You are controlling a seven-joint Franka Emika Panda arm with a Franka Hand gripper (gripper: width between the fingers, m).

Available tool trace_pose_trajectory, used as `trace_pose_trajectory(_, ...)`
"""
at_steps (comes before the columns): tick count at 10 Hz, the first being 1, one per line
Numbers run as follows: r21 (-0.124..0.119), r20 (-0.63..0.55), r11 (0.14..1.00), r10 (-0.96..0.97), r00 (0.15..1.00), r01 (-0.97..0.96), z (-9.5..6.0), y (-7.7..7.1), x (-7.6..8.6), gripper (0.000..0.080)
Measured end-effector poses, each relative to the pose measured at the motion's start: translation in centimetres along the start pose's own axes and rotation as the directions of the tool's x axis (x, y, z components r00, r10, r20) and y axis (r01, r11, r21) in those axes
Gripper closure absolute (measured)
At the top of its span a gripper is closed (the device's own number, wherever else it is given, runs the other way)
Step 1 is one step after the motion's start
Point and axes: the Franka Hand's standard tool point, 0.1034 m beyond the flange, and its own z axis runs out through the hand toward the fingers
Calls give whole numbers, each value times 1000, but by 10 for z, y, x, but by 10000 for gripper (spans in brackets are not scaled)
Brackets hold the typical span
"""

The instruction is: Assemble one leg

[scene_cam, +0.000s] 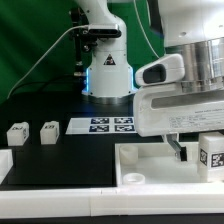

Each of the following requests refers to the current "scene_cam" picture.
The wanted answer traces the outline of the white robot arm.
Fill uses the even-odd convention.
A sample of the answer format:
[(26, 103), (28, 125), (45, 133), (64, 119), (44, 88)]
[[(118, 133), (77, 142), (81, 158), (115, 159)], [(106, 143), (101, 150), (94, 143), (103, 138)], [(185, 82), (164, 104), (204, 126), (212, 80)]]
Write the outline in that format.
[(163, 136), (181, 160), (180, 134), (224, 129), (224, 0), (132, 0), (129, 22), (109, 11), (118, 0), (75, 1), (93, 51), (87, 98), (132, 97), (139, 135)]

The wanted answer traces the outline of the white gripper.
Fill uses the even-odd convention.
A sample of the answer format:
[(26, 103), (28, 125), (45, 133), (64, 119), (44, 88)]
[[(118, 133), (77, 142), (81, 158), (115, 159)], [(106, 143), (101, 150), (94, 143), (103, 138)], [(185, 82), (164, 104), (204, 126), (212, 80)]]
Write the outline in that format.
[(163, 135), (176, 157), (187, 160), (180, 133), (224, 129), (224, 89), (183, 94), (178, 84), (141, 87), (134, 96), (135, 129), (142, 137)]

